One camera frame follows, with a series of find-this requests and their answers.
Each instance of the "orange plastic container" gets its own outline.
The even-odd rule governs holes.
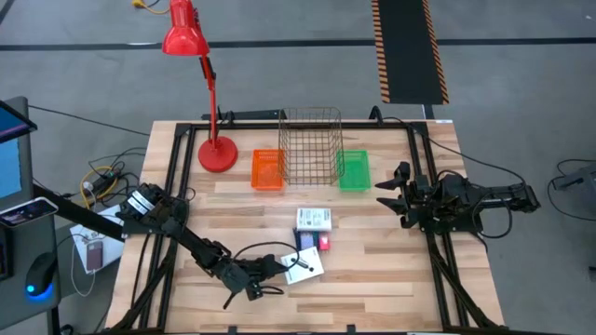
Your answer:
[[[259,191],[275,191],[283,188],[279,168],[279,150],[258,149],[252,152],[252,188]]]

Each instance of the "green plastic container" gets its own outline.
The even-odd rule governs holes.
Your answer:
[[[364,192],[371,188],[369,156],[366,150],[344,150],[344,166],[344,176],[339,179],[342,192]]]

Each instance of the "wire basket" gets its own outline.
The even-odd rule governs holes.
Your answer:
[[[333,184],[345,170],[340,112],[333,107],[283,109],[279,157],[279,172],[288,184]]]

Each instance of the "lamp base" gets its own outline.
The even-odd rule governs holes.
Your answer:
[[[206,140],[198,148],[198,161],[209,172],[224,172],[231,168],[238,159],[238,148],[234,142],[226,137],[220,136],[215,141]]]

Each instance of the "gray floor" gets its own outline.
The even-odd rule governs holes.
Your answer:
[[[364,0],[195,3],[210,41],[373,36]],[[590,0],[430,4],[438,38],[596,35],[596,3]],[[17,0],[2,22],[0,45],[158,42],[168,26],[168,16],[134,10],[129,1]],[[454,120],[465,153],[522,174],[543,205],[531,215],[515,214],[511,235],[489,241],[507,324],[593,333],[596,283],[588,266],[596,265],[596,224],[557,213],[546,185],[558,161],[596,158],[596,46],[441,47],[440,55],[451,104],[435,107],[437,117]],[[420,106],[381,103],[370,47],[215,49],[211,57],[225,111],[334,105],[344,118],[354,118],[379,104],[386,115],[422,115]],[[31,104],[140,131],[148,132],[154,120],[197,118],[208,108],[196,60],[159,50],[0,52],[0,74],[0,99],[23,95]],[[32,136],[34,175],[59,192],[75,190],[89,159],[147,141],[55,114],[31,111],[31,118],[40,127]],[[134,172],[141,164],[137,158],[127,161]],[[477,183],[516,182],[472,162],[466,167]],[[578,192],[556,194],[555,200],[596,217]],[[483,218],[495,232],[504,228],[502,213],[486,212]],[[61,251],[67,264],[69,251]],[[109,302],[116,271],[114,266],[99,274],[92,296],[65,298],[62,322],[92,331]],[[0,334],[42,334],[44,322],[38,316]]]

